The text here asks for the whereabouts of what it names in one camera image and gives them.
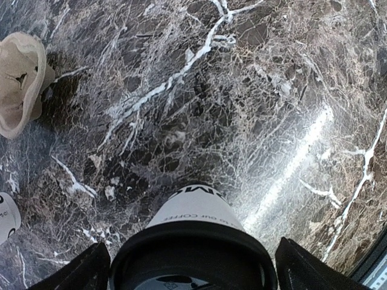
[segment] black lid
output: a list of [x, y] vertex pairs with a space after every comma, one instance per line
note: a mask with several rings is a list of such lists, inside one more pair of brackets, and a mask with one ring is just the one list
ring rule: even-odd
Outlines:
[[210, 222], [156, 225], [132, 236], [115, 257], [112, 290], [275, 290], [274, 266], [248, 234]]

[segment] black plastic part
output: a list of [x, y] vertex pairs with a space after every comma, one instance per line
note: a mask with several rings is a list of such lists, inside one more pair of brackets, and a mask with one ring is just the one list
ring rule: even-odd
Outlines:
[[[182, 256], [184, 249], [191, 248], [193, 250], [194, 247], [197, 255], [203, 250], [204, 256], [196, 257], [196, 259], [193, 256]], [[173, 250], [177, 251], [172, 258], [175, 267], [171, 263], [162, 263], [162, 261], [167, 261], [168, 257], [171, 257], [168, 255], [172, 255]], [[167, 272], [160, 271], [158, 273], [157, 269], [152, 266], [145, 269], [144, 261], [150, 263], [153, 258], [159, 267], [167, 267]], [[207, 261], [208, 264], [212, 264], [210, 259], [214, 259], [222, 265], [218, 266], [219, 272], [214, 266], [212, 271], [210, 268], [206, 269], [207, 273], [203, 277], [203, 271], [200, 270], [204, 267], [202, 263]], [[237, 266], [246, 271], [246, 274], [242, 274], [241, 271], [237, 270]], [[151, 275], [157, 274], [173, 274], [173, 270], [183, 271], [181, 274], [184, 276], [190, 276], [189, 273], [191, 273], [191, 275], [197, 276], [195, 277], [197, 279], [222, 286], [221, 289], [277, 289], [275, 269], [270, 256], [256, 239], [234, 228], [197, 221], [160, 224], [147, 228], [129, 238], [113, 260], [109, 284], [112, 290], [132, 290], [135, 285], [140, 283], [141, 279], [146, 280]], [[232, 271], [239, 271], [240, 275], [231, 274]], [[229, 277], [225, 276], [222, 279], [220, 274], [227, 275], [227, 273], [234, 279], [240, 279], [240, 281], [234, 280], [233, 283], [229, 283]], [[255, 281], [246, 283], [246, 279]], [[260, 288], [254, 289], [250, 286], [235, 288], [239, 285], [259, 285]]]
[[28, 290], [106, 290], [110, 255], [104, 243], [95, 243], [55, 274]]
[[350, 277], [354, 281], [363, 283], [385, 256], [387, 256], [387, 227], [385, 227], [379, 238], [358, 262]]
[[293, 240], [281, 239], [276, 251], [279, 286], [286, 290], [367, 290], [331, 269]]

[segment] marble countertop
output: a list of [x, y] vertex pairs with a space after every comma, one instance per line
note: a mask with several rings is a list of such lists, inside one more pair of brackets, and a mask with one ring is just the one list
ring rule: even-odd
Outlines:
[[348, 274], [387, 209], [387, 3], [3, 0], [0, 39], [47, 48], [43, 114], [0, 138], [22, 227], [0, 289], [104, 241], [113, 256], [174, 190], [225, 194], [270, 254], [292, 238]]

